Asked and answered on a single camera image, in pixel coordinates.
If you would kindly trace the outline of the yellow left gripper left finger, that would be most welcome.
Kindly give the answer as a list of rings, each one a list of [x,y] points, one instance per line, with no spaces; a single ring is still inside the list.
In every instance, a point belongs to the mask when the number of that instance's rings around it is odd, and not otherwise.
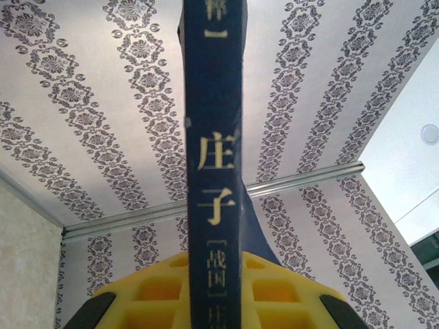
[[[63,327],[188,328],[188,253],[181,252],[103,286]]]

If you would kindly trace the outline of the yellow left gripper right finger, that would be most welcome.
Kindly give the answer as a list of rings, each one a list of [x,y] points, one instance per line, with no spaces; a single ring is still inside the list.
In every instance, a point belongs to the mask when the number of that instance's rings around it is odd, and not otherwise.
[[[361,329],[368,325],[336,290],[244,252],[241,327]]]

